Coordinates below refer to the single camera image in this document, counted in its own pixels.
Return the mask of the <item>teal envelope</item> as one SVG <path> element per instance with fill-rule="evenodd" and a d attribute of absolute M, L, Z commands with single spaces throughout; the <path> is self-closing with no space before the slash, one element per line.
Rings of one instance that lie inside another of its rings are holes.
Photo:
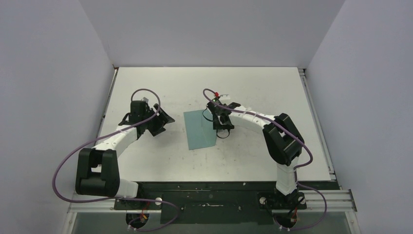
<path fill-rule="evenodd" d="M 184 112 L 184 121 L 189 150 L 216 145 L 216 130 L 213 129 L 212 114 L 206 109 Z"/>

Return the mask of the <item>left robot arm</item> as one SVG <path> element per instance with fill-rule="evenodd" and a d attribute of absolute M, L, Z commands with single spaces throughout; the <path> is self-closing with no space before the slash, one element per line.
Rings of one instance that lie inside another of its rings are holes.
<path fill-rule="evenodd" d="M 152 136 L 165 131 L 164 126 L 174 123 L 162 108 L 150 107 L 143 100 L 132 101 L 130 111 L 125 114 L 116 128 L 116 134 L 92 148 L 79 151 L 75 191 L 79 195 L 126 197 L 126 203 L 133 210 L 145 205 L 145 196 L 139 193 L 137 182 L 121 179 L 118 158 L 145 131 Z"/>

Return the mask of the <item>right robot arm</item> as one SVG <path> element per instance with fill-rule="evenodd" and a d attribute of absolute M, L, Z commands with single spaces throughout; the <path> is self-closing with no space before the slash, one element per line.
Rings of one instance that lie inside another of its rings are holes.
<path fill-rule="evenodd" d="M 250 111 L 238 103 L 229 105 L 214 99 L 207 104 L 215 130 L 244 127 L 262 133 L 268 153 L 277 163 L 276 204 L 287 209 L 298 197 L 296 166 L 304 140 L 289 115 L 269 116 Z"/>

